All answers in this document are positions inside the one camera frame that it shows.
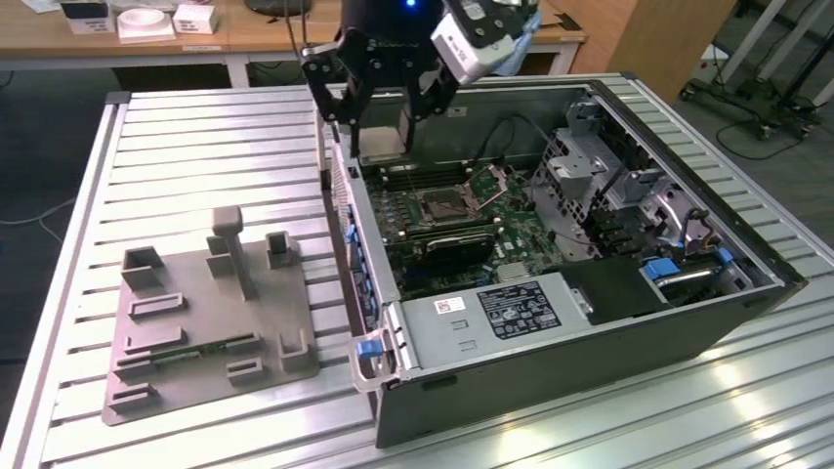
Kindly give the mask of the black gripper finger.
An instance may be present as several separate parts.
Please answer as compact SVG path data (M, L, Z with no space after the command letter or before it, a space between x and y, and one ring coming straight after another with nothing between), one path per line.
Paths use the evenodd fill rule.
M377 78L375 59L369 36L356 28L341 30L336 41L301 51L301 70L320 117L349 127L350 157L360 156L360 120Z
M441 61L433 64L435 69L428 72L419 71L415 65L403 70L405 102L397 131L405 148L413 146L417 126L447 110L460 87L448 66Z

